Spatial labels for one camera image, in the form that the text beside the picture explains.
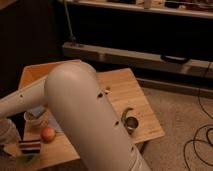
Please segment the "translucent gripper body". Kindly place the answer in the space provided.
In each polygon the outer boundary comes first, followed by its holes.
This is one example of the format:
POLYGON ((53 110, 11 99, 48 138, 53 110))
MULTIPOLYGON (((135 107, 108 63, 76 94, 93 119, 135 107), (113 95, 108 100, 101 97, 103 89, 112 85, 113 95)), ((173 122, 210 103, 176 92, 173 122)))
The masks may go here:
POLYGON ((0 148, 17 144, 21 140, 15 123, 11 119, 0 119, 0 148))

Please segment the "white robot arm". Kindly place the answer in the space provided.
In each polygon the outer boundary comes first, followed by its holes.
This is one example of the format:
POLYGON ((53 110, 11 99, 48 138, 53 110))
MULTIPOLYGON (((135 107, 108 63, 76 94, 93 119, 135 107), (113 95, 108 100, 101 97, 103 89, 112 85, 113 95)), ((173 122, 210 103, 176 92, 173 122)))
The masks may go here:
POLYGON ((89 171, 151 171, 89 64, 58 65, 0 99, 0 118, 44 104, 89 171))

